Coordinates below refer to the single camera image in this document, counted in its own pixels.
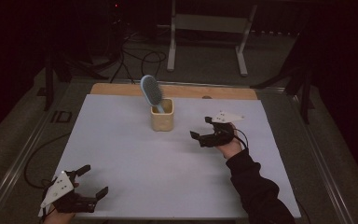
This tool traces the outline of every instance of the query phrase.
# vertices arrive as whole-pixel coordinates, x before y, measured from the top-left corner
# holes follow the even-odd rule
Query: metal frame
[[[168,54],[167,70],[172,72],[175,67],[175,54],[176,54],[176,29],[188,30],[201,30],[201,31],[216,31],[216,32],[229,32],[242,34],[242,41],[235,48],[237,55],[238,66],[240,68],[240,75],[242,77],[248,76],[245,59],[243,57],[243,50],[246,41],[251,32],[252,22],[255,17],[257,6],[252,6],[251,13],[248,18],[230,18],[230,17],[209,17],[176,14],[175,9],[176,1],[172,0],[172,16],[171,16],[171,44]]]
[[[16,185],[17,180],[20,178],[26,161],[31,156],[32,152],[34,151],[34,148],[37,146],[46,124],[49,120],[51,120],[53,111],[55,111],[55,109],[59,105],[60,100],[64,96],[68,86],[69,84],[67,83],[59,83],[58,89],[55,93],[57,100],[51,102],[49,110],[46,111],[42,115],[40,120],[37,122],[27,142],[24,144],[22,150],[17,156],[16,160],[14,160],[14,162],[10,165],[7,170],[7,173],[3,177],[2,182],[0,183],[0,211],[5,205],[7,198],[9,197],[14,186]]]
[[[296,112],[298,112],[298,107],[300,105],[300,102],[298,101],[297,97],[291,95],[288,95],[287,97],[289,98],[292,108]],[[324,186],[330,197],[331,203],[333,204],[336,210],[339,222],[342,224],[353,224],[354,221],[352,219],[349,208],[344,202],[338,184],[330,172],[327,162],[324,159],[324,155],[320,150],[315,137],[313,136],[312,130],[310,129],[309,126],[307,126],[305,121],[302,119],[300,113],[296,113],[296,118],[298,119],[298,122],[301,124],[302,128],[304,129],[307,135],[307,138],[310,141],[310,146],[311,146],[310,153],[312,154],[312,157],[315,160],[316,168],[318,169],[319,174],[321,175],[322,181],[324,182]]]

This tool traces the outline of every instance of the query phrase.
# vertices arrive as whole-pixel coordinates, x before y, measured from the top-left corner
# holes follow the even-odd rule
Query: hand
[[[76,213],[59,213],[52,204],[44,224],[69,224]]]
[[[234,128],[235,136],[237,136],[237,131],[235,130],[236,128],[235,128],[234,124],[232,124],[232,123],[230,123],[230,124]],[[237,138],[233,138],[232,141],[229,142],[228,144],[225,144],[223,146],[219,146],[216,148],[219,149],[223,153],[223,156],[227,160],[242,151],[241,142]]]

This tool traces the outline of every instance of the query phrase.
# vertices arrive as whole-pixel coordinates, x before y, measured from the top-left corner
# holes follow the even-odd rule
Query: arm
[[[287,207],[278,199],[279,187],[259,173],[260,163],[254,162],[241,149],[241,143],[233,139],[229,144],[217,147],[227,159],[231,182],[241,196],[242,207],[252,224],[294,224]]]
[[[48,215],[43,221],[44,224],[69,224],[71,223],[72,218],[76,213],[59,213],[57,209],[52,204],[48,210]]]

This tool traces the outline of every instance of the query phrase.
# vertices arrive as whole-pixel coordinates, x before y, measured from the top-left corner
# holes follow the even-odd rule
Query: white bracket
[[[40,207],[45,208],[73,189],[74,185],[72,184],[68,175],[65,171],[62,171],[61,174],[57,177],[53,186],[50,187],[48,194],[46,195],[45,200],[43,200],[43,202],[40,204]]]
[[[239,116],[235,114],[230,114],[225,111],[220,111],[214,118],[212,118],[212,122],[215,123],[230,123],[232,121],[245,119],[245,116]]]

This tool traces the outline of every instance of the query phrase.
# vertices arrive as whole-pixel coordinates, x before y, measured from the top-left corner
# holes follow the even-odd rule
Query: metal stand
[[[237,54],[240,75],[242,77],[247,77],[248,71],[246,69],[245,60],[243,58],[243,49],[245,48],[246,41],[251,31],[257,6],[252,6],[252,10],[248,18],[230,18],[176,14],[175,4],[176,1],[172,0],[171,44],[170,52],[168,54],[167,70],[171,72],[175,67],[176,29],[228,32],[242,34],[242,41],[235,48],[235,52]]]

